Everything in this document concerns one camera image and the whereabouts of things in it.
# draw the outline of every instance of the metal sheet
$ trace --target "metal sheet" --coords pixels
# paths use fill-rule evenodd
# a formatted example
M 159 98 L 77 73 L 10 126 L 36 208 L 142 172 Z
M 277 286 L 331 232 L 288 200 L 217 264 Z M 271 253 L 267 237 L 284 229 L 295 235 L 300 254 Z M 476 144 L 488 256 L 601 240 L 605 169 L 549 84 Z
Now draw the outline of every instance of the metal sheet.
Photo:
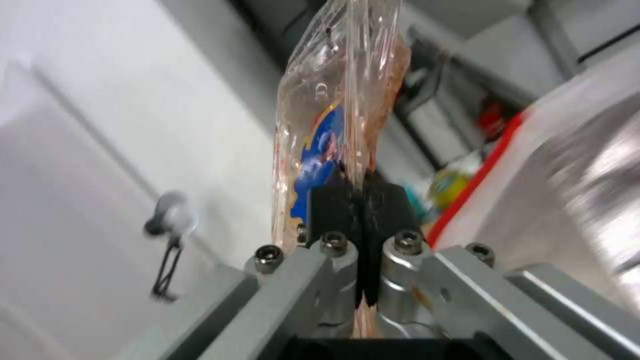
M 425 259 L 420 288 L 451 337 L 481 331 L 517 359 L 608 359 L 461 247 Z
M 640 358 L 640 322 L 552 265 L 529 266 L 507 279 L 613 358 Z
M 309 337 L 331 300 L 331 261 L 299 247 L 199 359 L 274 359 L 294 335 Z
M 257 291 L 254 277 L 217 265 L 167 316 L 113 360 L 189 360 L 199 356 Z

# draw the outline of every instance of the yellow object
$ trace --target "yellow object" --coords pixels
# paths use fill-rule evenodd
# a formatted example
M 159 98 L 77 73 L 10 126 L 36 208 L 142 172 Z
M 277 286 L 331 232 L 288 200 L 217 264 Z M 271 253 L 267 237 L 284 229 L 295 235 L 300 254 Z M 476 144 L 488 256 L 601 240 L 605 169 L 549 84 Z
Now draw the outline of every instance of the yellow object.
M 469 184 L 470 179 L 451 170 L 439 171 L 433 177 L 433 183 L 429 187 L 429 197 L 443 211 L 453 204 Z

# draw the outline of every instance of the red stripe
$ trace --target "red stripe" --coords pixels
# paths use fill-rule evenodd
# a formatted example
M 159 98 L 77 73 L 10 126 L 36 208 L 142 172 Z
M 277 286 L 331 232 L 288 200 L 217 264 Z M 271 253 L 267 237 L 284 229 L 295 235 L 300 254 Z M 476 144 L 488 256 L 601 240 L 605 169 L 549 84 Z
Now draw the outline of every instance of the red stripe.
M 519 113 L 516 117 L 513 118 L 507 125 L 507 128 L 500 139 L 500 142 L 495 147 L 493 152 L 489 155 L 489 158 L 485 161 L 484 165 L 480 170 L 475 174 L 469 185 L 460 193 L 460 196 L 449 206 L 444 214 L 436 221 L 436 223 L 431 228 L 431 231 L 427 235 L 427 243 L 431 248 L 433 248 L 440 238 L 440 234 L 444 231 L 447 224 L 453 219 L 454 216 L 458 213 L 458 211 L 462 208 L 462 206 L 467 202 L 467 200 L 471 197 L 471 194 L 476 190 L 476 188 L 482 183 L 482 181 L 486 178 L 489 172 L 493 169 L 495 164 L 498 163 L 498 160 L 502 157 L 505 151 L 509 148 L 513 137 L 517 133 L 518 129 L 522 125 L 524 121 L 525 115 L 524 113 Z

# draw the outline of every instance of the red object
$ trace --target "red object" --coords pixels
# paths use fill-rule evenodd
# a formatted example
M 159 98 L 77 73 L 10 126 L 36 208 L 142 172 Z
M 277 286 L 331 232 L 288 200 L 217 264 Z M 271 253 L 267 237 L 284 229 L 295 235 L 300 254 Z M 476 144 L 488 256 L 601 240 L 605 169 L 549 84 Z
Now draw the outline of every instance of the red object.
M 498 138 L 504 128 L 502 104 L 497 101 L 487 101 L 477 121 L 485 138 L 489 140 Z
M 435 247 L 438 243 L 438 239 L 442 231 L 445 229 L 447 224 L 453 219 L 454 216 L 458 213 L 458 211 L 462 208 L 462 206 L 467 202 L 471 194 L 476 190 L 476 188 L 482 183 L 482 181 L 486 178 L 489 172 L 494 168 L 495 164 L 498 163 L 498 160 L 502 157 L 504 152 L 511 145 L 511 141 L 513 137 L 517 134 L 518 129 L 524 122 L 526 116 L 524 113 L 519 113 L 516 117 L 511 120 L 511 122 L 507 125 L 507 128 L 504 132 L 504 135 L 500 139 L 500 142 L 495 147 L 493 152 L 489 155 L 489 158 L 485 161 L 484 165 L 480 170 L 476 173 L 476 175 L 471 179 L 471 182 L 467 187 L 462 191 L 460 196 L 449 206 L 444 214 L 436 221 L 436 223 L 431 228 L 429 235 L 427 235 L 427 244 L 431 248 Z

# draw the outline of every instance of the plastic packaging film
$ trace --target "plastic packaging film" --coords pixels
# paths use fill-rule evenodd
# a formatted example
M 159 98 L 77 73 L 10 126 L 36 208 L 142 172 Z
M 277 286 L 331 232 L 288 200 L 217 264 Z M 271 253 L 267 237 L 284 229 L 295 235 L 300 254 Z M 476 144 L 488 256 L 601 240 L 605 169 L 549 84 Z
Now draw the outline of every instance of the plastic packaging film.
M 289 59 L 278 87 L 273 164 L 272 239 L 285 252 L 296 246 L 311 188 L 342 166 L 361 188 L 375 169 L 378 134 L 410 61 L 397 28 L 400 5 L 327 1 Z

